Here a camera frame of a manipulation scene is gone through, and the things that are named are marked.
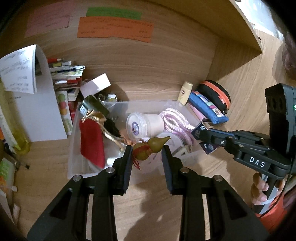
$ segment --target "pink sticky note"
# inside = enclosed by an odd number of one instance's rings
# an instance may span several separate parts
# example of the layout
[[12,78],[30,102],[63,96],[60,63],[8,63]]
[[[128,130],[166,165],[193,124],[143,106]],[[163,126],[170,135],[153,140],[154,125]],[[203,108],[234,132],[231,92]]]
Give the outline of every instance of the pink sticky note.
[[35,9],[29,16],[25,38],[68,27],[72,10],[73,0],[57,2]]

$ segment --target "green sticky note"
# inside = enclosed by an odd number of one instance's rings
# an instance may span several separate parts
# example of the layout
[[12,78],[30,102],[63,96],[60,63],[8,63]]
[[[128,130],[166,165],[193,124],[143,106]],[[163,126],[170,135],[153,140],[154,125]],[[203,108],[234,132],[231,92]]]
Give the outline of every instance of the green sticky note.
[[131,18],[141,19],[141,12],[121,9],[116,7],[89,7],[86,13],[87,17],[90,16],[105,16],[105,17],[119,17],[119,18]]

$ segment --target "hand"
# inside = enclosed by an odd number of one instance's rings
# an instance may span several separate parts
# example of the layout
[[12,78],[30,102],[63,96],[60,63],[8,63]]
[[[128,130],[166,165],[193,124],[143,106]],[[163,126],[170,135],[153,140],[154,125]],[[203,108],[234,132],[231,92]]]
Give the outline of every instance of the hand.
[[[281,180],[276,185],[278,187],[278,191],[276,193],[276,196],[278,196],[284,186],[285,186],[285,180]],[[261,205],[261,202],[265,202],[267,200],[267,196],[263,194],[262,191],[268,190],[268,184],[267,182],[263,181],[261,178],[260,173],[255,173],[253,175],[253,184],[251,186],[251,197],[252,197],[252,203],[256,205]]]

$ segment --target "person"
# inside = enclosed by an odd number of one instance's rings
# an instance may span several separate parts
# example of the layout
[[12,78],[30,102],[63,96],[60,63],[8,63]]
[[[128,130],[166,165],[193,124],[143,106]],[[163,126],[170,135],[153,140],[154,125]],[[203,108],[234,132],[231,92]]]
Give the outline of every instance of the person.
[[[281,180],[277,183],[279,190],[277,191],[276,198],[270,204],[271,209],[268,211],[268,213],[263,215],[256,214],[269,232],[273,232],[278,227],[287,213],[283,206],[284,195],[279,197],[280,193],[283,191],[284,186],[285,180]],[[253,184],[251,186],[251,198],[254,205],[261,205],[262,202],[267,200],[267,196],[263,193],[263,191],[267,191],[268,188],[269,186],[267,182],[262,180],[261,174],[258,172],[255,173],[253,175]],[[280,200],[278,200],[277,204],[273,207],[273,204],[278,198],[280,198]]]

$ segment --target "beige bottle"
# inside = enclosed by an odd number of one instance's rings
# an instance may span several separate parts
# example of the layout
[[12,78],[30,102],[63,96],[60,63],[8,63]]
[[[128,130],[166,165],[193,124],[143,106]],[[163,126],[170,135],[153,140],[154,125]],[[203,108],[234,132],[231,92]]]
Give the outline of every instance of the beige bottle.
[[189,95],[191,93],[191,90],[192,90],[192,83],[189,83],[189,82],[184,82],[182,88],[181,88],[181,91],[180,91],[180,94],[179,94],[179,97],[178,97],[178,101],[182,104],[182,105],[185,105],[188,98],[189,98]]

